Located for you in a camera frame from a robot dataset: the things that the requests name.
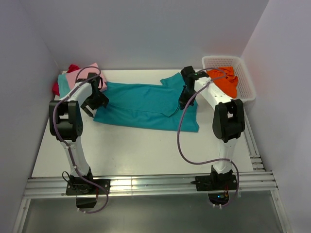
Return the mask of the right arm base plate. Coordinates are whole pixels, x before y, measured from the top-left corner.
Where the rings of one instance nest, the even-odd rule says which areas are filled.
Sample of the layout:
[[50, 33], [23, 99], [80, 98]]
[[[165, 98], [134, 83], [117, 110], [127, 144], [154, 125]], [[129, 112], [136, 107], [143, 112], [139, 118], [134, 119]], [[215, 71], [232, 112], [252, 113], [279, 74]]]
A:
[[197, 191], [229, 191], [236, 190], [237, 177], [234, 174], [210, 173], [204, 176], [195, 176], [191, 184], [196, 185]]

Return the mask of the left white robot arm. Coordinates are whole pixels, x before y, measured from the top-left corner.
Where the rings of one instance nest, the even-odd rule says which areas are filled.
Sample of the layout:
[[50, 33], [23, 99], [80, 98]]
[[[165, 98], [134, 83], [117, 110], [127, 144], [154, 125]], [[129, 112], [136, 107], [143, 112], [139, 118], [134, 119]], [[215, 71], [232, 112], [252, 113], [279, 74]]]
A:
[[65, 150], [70, 166], [69, 177], [72, 182], [79, 180], [77, 188], [84, 194], [94, 190], [95, 182], [82, 148], [84, 125], [81, 110], [94, 117], [93, 110], [108, 105], [109, 99], [100, 91], [100, 82], [100, 79], [79, 80], [64, 97], [49, 103], [51, 135]]

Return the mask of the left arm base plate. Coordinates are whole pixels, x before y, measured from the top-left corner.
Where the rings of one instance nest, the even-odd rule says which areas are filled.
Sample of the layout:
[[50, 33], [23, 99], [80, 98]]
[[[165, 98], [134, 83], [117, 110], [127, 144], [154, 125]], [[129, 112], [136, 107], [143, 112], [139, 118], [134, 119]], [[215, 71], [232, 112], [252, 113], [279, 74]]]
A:
[[99, 185], [104, 190], [88, 182], [78, 179], [76, 181], [68, 183], [66, 188], [66, 195], [67, 196], [105, 195], [106, 193], [109, 193], [111, 182], [110, 179], [95, 179], [92, 182]]

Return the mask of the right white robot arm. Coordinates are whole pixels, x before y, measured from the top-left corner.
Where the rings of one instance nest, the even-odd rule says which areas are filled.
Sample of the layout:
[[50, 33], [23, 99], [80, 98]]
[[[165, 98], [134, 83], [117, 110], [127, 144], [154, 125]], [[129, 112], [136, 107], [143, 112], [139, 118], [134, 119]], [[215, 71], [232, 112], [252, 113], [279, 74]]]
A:
[[[187, 108], [199, 94], [203, 96], [214, 111], [212, 131], [219, 141], [219, 155], [217, 159], [193, 162], [187, 159], [181, 150], [180, 130]], [[233, 162], [233, 154], [236, 143], [245, 130], [243, 102], [240, 99], [229, 97], [213, 83], [211, 78], [206, 77], [197, 80], [190, 78], [186, 81], [181, 98], [180, 108], [183, 112], [177, 130], [178, 151], [189, 164], [212, 164], [211, 171], [215, 174], [210, 177], [211, 186], [215, 189], [221, 189], [227, 183], [226, 175], [232, 172], [232, 168], [237, 167]]]

